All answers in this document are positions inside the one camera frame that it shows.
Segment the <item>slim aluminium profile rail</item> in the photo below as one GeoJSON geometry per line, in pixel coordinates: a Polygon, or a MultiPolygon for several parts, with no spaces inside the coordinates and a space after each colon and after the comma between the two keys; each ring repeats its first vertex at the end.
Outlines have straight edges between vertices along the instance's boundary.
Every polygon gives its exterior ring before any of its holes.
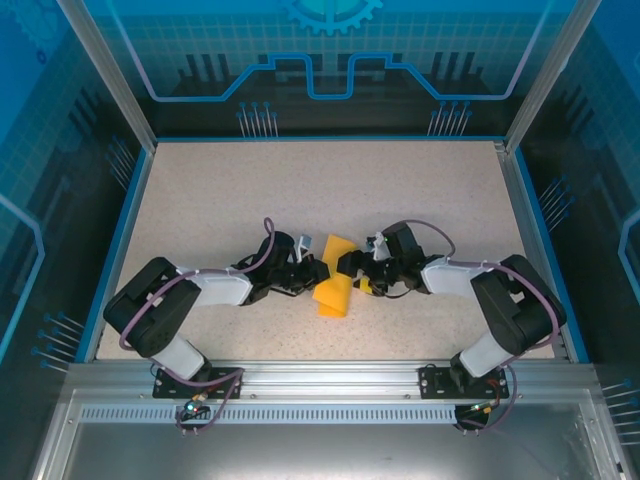
{"type": "MultiPolygon", "coordinates": [[[[525,191],[517,172],[516,165],[514,163],[514,155],[507,155],[505,153],[505,144],[502,141],[495,141],[494,147],[511,201],[512,209],[515,215],[525,256],[529,259],[533,267],[538,271],[542,279],[549,285],[551,291],[556,295],[553,284],[548,281],[548,278],[545,275],[545,270],[543,269],[541,261],[541,250],[536,244],[536,236],[533,229],[535,224],[533,222],[531,208],[528,206],[525,191]]],[[[557,339],[552,344],[552,351],[557,359],[563,359],[572,362],[569,359],[567,349],[565,348],[562,328],[560,329],[560,333],[558,334],[557,339]]]]}

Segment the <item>grey metal tray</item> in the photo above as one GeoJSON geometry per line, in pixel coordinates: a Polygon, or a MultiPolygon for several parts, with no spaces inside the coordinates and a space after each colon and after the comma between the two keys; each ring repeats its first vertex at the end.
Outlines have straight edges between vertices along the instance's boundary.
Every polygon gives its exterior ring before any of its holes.
{"type": "Polygon", "coordinates": [[[29,480],[640,480],[594,403],[523,403],[494,429],[443,424],[93,424],[56,411],[29,480]]]}

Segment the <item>yellow cloth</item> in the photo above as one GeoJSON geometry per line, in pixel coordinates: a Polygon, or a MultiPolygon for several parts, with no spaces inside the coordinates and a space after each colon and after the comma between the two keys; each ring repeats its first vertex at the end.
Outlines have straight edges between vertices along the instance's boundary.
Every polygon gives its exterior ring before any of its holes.
{"type": "Polygon", "coordinates": [[[352,280],[337,270],[339,259],[357,248],[356,244],[334,234],[327,238],[322,261],[328,266],[330,278],[314,288],[312,298],[318,304],[318,314],[329,318],[347,315],[352,280]]]}

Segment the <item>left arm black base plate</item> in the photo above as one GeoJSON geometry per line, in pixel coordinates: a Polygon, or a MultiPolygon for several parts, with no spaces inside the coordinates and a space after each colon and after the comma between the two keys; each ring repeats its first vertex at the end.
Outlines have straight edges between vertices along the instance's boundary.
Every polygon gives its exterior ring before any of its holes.
{"type": "MultiPolygon", "coordinates": [[[[203,366],[192,378],[192,382],[211,382],[227,375],[234,374],[236,368],[219,368],[210,365],[203,366]]],[[[207,391],[208,400],[223,400],[228,390],[231,389],[231,399],[239,399],[242,387],[242,379],[227,381],[207,388],[193,387],[181,383],[168,375],[165,371],[158,370],[155,373],[155,383],[152,396],[156,399],[183,399],[187,400],[196,394],[207,391]]]]}

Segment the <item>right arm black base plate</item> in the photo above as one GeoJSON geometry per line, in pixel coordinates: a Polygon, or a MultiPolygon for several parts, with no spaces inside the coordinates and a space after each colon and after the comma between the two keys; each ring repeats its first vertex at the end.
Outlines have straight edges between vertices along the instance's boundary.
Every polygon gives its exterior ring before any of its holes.
{"type": "Polygon", "coordinates": [[[420,368],[417,376],[423,400],[491,400],[510,397],[503,370],[494,369],[476,378],[461,369],[438,367],[430,363],[420,368]]]}

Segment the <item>wide aluminium profile rail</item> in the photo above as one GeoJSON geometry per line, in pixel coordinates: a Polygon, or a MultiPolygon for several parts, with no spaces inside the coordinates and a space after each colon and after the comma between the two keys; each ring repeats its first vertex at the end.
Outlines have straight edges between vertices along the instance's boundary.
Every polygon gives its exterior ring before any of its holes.
{"type": "MultiPolygon", "coordinates": [[[[421,399],[417,361],[236,361],[244,369],[244,403],[396,403],[421,399]]],[[[509,391],[524,403],[578,403],[601,395],[595,368],[552,359],[516,361],[505,372],[509,391]]],[[[151,397],[152,377],[144,361],[74,364],[65,399],[141,402],[151,397]]]]}

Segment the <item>aluminium frame post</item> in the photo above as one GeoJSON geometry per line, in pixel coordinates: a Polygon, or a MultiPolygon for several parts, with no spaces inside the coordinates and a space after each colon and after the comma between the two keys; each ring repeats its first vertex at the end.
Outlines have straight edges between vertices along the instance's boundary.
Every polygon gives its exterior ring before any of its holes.
{"type": "Polygon", "coordinates": [[[141,146],[151,154],[157,139],[125,76],[83,0],[56,0],[141,146]]]}
{"type": "Polygon", "coordinates": [[[514,155],[520,146],[601,2],[602,0],[576,0],[506,134],[505,153],[507,155],[514,155]]]}

